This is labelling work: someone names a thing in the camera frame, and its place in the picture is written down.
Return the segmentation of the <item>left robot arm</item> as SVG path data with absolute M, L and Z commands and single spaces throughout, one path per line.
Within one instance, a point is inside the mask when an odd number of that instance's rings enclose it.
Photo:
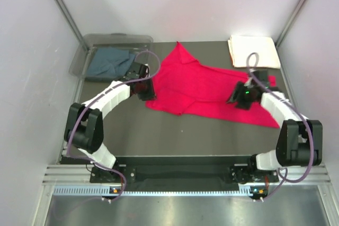
M 126 74 L 84 103 L 73 103 L 68 112 L 64 141 L 67 149 L 74 146 L 86 159 L 102 169 L 109 182 L 120 176 L 116 157 L 104 144 L 104 118 L 121 102 L 137 95 L 141 101 L 156 98 L 149 66 L 133 62 Z

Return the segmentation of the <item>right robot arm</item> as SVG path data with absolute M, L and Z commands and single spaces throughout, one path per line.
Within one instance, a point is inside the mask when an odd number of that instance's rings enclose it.
M 266 70 L 251 69 L 247 82 L 236 84 L 228 103 L 241 110 L 259 103 L 280 127 L 276 148 L 250 157 L 247 175 L 251 180 L 258 182 L 267 171 L 282 167 L 305 166 L 310 171 L 322 162 L 323 125 L 297 112 L 284 93 L 270 85 Z

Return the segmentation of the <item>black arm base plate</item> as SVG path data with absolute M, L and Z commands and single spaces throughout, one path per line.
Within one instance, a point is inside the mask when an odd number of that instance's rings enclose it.
M 250 156 L 121 156 L 113 169 L 129 182 L 145 179 L 208 179 L 226 183 L 277 183 L 274 171 L 253 170 Z

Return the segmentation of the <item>pink t shirt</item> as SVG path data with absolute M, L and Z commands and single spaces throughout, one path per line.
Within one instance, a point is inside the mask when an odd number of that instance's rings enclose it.
M 181 43 L 162 61 L 153 78 L 156 99 L 145 106 L 174 115 L 193 114 L 212 119 L 278 128 L 278 123 L 259 103 L 249 110 L 228 104 L 237 82 L 246 82 L 244 71 L 202 65 Z

